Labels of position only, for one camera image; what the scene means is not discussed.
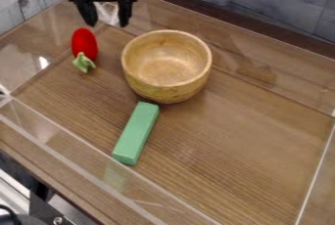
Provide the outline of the red plush fruit green stem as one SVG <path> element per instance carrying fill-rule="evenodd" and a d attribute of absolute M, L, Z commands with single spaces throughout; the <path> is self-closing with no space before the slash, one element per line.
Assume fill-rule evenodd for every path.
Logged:
<path fill-rule="evenodd" d="M 97 57 L 97 45 L 92 32 L 81 27 L 77 28 L 72 35 L 70 48 L 74 59 L 73 66 L 82 72 L 88 73 L 95 68 L 95 60 Z"/>

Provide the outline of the light wooden bowl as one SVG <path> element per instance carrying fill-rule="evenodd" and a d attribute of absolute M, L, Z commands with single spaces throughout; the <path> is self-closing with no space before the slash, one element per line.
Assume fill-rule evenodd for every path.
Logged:
<path fill-rule="evenodd" d="M 210 49 L 180 30 L 153 30 L 135 37 L 121 52 L 132 90 L 159 104 L 186 101 L 203 87 L 212 62 Z"/>

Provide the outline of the clear acrylic tray walls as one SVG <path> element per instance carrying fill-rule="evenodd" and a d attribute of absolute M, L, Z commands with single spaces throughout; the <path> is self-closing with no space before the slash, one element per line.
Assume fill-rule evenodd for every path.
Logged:
<path fill-rule="evenodd" d="M 0 151 L 101 225 L 335 225 L 335 44 L 195 0 L 137 0 L 128 26 L 95 28 L 81 72 L 81 23 L 60 2 L 0 36 Z M 125 166 L 111 152 L 139 98 L 120 56 L 157 29 L 199 37 L 212 66 Z"/>

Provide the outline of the green rectangular block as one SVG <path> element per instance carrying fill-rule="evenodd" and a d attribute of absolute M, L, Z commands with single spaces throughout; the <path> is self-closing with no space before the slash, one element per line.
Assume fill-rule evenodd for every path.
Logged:
<path fill-rule="evenodd" d="M 159 108 L 145 102 L 137 102 L 128 122 L 112 150 L 112 158 L 120 163 L 135 165 L 148 137 Z"/>

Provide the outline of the clear acrylic corner bracket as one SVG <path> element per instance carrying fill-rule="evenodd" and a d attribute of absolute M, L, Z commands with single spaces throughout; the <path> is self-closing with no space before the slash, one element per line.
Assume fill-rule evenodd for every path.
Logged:
<path fill-rule="evenodd" d="M 93 3 L 97 19 L 108 25 L 119 24 L 119 6 L 113 2 Z"/>

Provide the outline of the black metal table bracket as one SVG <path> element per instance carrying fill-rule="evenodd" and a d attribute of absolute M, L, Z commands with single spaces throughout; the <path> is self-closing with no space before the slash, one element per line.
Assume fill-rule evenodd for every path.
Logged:
<path fill-rule="evenodd" d="M 45 225 L 74 225 L 34 193 L 29 193 L 28 215 Z"/>

